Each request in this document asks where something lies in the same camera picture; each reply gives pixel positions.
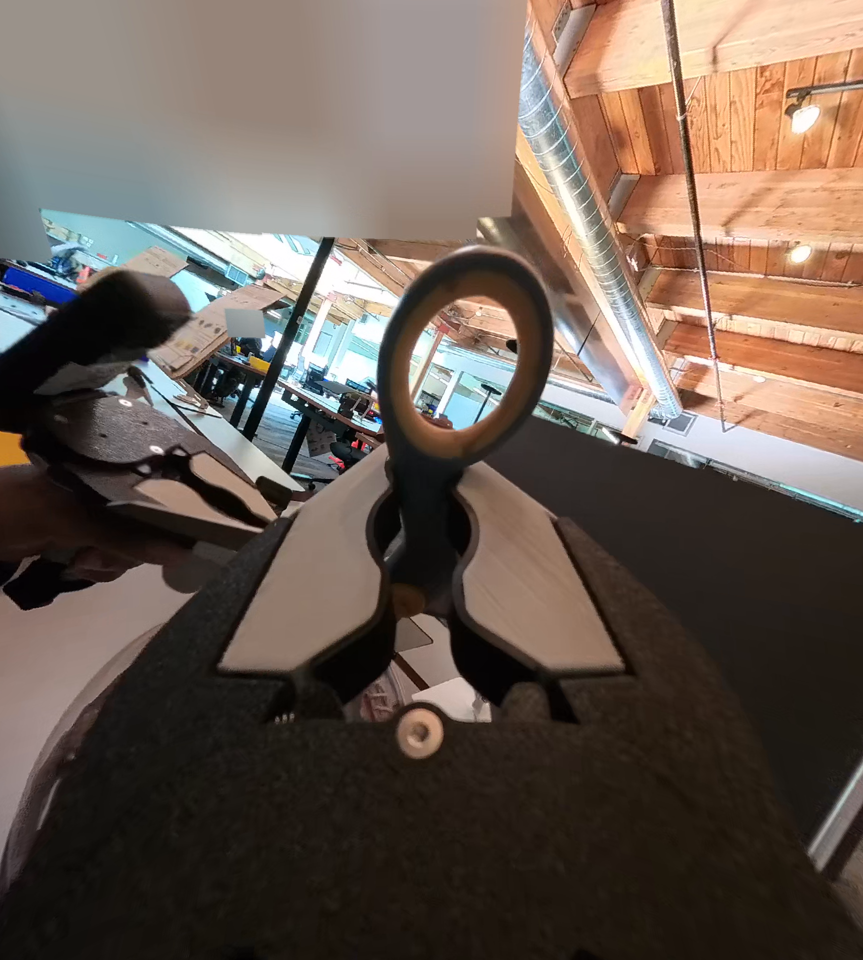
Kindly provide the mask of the cardboard sheet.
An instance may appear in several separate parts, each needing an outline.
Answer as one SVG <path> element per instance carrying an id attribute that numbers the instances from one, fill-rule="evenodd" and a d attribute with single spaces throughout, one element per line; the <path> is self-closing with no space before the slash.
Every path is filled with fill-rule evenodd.
<path id="1" fill-rule="evenodd" d="M 152 277 L 173 279 L 188 267 L 188 260 L 161 246 L 150 246 L 115 267 L 119 271 L 131 271 Z"/>
<path id="2" fill-rule="evenodd" d="M 226 310 L 257 309 L 264 313 L 282 293 L 275 286 L 251 284 L 225 294 L 192 314 L 168 340 L 152 348 L 149 359 L 169 377 L 185 378 L 230 340 Z"/>

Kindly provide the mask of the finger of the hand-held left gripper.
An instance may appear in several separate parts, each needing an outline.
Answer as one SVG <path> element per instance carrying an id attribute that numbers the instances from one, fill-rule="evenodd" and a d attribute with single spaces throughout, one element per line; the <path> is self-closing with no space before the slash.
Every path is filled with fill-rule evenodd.
<path id="1" fill-rule="evenodd" d="M 184 510 L 202 519 L 276 519 L 305 494 L 264 475 L 253 482 L 204 450 L 184 451 L 184 485 Z"/>
<path id="2" fill-rule="evenodd" d="M 270 524 L 241 505 L 229 513 L 210 504 L 191 486 L 170 479 L 147 479 L 130 494 L 106 504 L 110 514 L 142 523 L 195 544 L 239 550 Z"/>

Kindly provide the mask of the wood-top office desk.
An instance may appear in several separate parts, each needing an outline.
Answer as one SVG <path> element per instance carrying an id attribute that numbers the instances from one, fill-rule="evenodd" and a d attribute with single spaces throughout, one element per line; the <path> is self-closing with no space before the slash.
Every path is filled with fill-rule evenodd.
<path id="1" fill-rule="evenodd" d="M 333 381 L 319 383 L 320 392 L 288 379 L 281 382 L 281 388 L 282 401 L 301 416 L 281 464 L 287 473 L 293 472 L 310 432 L 313 436 L 308 456 L 328 452 L 339 463 L 340 473 L 363 459 L 366 448 L 375 449 L 385 441 L 383 425 L 366 416 L 375 403 L 370 394 Z"/>

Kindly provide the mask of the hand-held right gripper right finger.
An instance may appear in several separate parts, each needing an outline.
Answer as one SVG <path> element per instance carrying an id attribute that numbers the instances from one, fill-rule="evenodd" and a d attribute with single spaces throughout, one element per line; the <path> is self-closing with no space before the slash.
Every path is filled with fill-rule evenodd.
<path id="1" fill-rule="evenodd" d="M 454 570 L 451 652 L 461 676 L 499 705 L 521 683 L 619 677 L 628 669 L 555 517 L 491 466 L 454 490 L 470 540 Z"/>

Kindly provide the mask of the black support pole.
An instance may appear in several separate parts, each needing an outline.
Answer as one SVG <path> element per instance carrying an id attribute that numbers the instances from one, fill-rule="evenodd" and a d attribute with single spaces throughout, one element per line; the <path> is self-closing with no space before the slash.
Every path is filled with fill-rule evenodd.
<path id="1" fill-rule="evenodd" d="M 313 294 L 315 294 L 318 282 L 321 279 L 325 264 L 332 254 L 336 238 L 334 236 L 323 237 L 318 245 L 318 249 L 312 259 L 305 276 L 302 288 L 296 298 L 295 304 L 291 310 L 288 320 L 282 331 L 281 342 L 275 348 L 274 356 L 269 362 L 268 370 L 258 389 L 257 396 L 248 414 L 247 420 L 241 429 L 242 436 L 251 442 L 255 438 L 258 427 L 261 424 L 263 416 L 269 405 L 271 395 L 281 377 L 281 372 L 291 347 L 294 344 L 297 331 L 304 319 L 306 310 L 310 305 Z"/>

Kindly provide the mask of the silver spiral air duct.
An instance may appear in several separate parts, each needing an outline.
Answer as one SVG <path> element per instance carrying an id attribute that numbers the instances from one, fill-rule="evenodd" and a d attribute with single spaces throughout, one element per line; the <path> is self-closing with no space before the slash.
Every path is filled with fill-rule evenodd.
<path id="1" fill-rule="evenodd" d="M 661 415 L 677 418 L 683 413 L 678 390 L 655 341 L 606 199 L 595 183 L 578 121 L 531 2 L 525 4 L 518 124 L 566 216 L 579 249 L 578 267 L 588 268 L 603 295 L 604 311 L 617 324 Z"/>

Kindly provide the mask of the clear dome marble maze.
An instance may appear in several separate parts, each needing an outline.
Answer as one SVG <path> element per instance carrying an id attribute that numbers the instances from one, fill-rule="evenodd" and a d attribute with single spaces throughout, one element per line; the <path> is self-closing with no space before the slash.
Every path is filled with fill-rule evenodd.
<path id="1" fill-rule="evenodd" d="M 88 743 L 102 710 L 115 698 L 122 679 L 144 649 L 161 631 L 149 630 L 115 653 L 86 682 L 45 738 L 22 789 L 17 812 L 8 829 L 0 858 L 0 908 L 9 889 L 25 869 L 43 825 L 48 821 L 59 788 L 66 779 L 78 785 L 79 756 Z M 113 824 L 126 815 L 140 796 L 150 788 L 162 764 L 170 759 L 171 746 L 151 740 L 141 743 L 142 750 L 126 757 L 109 755 L 110 774 L 121 774 L 116 782 L 102 781 L 96 794 L 82 800 L 94 800 L 74 810 L 74 838 L 96 841 L 110 834 Z"/>

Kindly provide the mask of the black ceiling pipe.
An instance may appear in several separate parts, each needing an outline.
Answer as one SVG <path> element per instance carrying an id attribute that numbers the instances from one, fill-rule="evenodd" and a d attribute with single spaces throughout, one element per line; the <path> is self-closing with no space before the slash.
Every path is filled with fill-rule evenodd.
<path id="1" fill-rule="evenodd" d="M 728 430 L 726 405 L 723 392 L 721 358 L 716 337 L 716 321 L 713 316 L 711 293 L 706 266 L 705 250 L 702 238 L 702 220 L 699 206 L 698 186 L 694 168 L 692 138 L 688 116 L 688 98 L 684 89 L 682 62 L 680 55 L 678 19 L 674 1 L 661 1 L 661 14 L 665 37 L 665 51 L 668 61 L 672 93 L 675 102 L 675 115 L 683 162 L 683 177 L 689 210 L 694 259 L 698 275 L 699 289 L 705 316 L 705 327 L 710 352 L 713 386 L 718 421 L 722 433 Z"/>

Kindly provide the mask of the black backdrop board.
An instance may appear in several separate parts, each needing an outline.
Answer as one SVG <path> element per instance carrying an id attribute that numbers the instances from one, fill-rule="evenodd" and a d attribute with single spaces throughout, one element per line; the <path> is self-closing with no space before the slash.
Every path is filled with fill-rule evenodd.
<path id="1" fill-rule="evenodd" d="M 703 645 L 808 847 L 863 756 L 863 522 L 535 416 L 487 463 Z"/>

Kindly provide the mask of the person's left hand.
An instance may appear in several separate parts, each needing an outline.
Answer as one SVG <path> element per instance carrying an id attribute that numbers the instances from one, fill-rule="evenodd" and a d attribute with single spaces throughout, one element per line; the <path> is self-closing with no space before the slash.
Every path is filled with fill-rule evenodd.
<path id="1" fill-rule="evenodd" d="M 69 551 L 66 576 L 112 582 L 143 565 L 171 568 L 191 557 L 176 539 L 78 500 L 34 465 L 0 467 L 0 564 Z"/>

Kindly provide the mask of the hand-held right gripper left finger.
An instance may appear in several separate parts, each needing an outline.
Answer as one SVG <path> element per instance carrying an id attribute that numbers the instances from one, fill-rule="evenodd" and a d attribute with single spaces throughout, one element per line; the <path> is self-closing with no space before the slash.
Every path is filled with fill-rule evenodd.
<path id="1" fill-rule="evenodd" d="M 396 619 L 376 533 L 390 501 L 387 464 L 385 448 L 372 452 L 294 514 L 221 672 L 315 682 L 349 702 L 390 665 Z"/>

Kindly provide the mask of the blue storage bin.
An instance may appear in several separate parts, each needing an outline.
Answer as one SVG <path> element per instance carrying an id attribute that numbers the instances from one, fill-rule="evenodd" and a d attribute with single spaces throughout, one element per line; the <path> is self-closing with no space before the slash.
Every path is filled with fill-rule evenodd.
<path id="1" fill-rule="evenodd" d="M 8 267 L 2 283 L 29 294 L 38 294 L 47 302 L 64 304 L 78 295 L 78 287 L 61 277 L 31 266 Z"/>

